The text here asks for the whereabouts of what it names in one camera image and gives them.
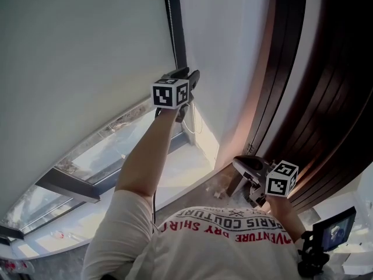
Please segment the person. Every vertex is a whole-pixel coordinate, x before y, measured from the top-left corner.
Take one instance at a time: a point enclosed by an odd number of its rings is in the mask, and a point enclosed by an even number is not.
[[[266,197],[272,215],[193,207],[155,227],[152,200],[177,114],[162,109],[128,155],[82,279],[302,279],[297,249],[305,227],[287,198]]]

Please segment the white t-shirt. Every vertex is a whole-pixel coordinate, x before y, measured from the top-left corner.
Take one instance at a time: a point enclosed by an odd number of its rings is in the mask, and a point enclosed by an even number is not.
[[[266,212],[194,207],[152,234],[152,210],[137,194],[114,193],[87,249],[83,280],[302,279],[297,249]],[[332,279],[328,269],[314,279]]]

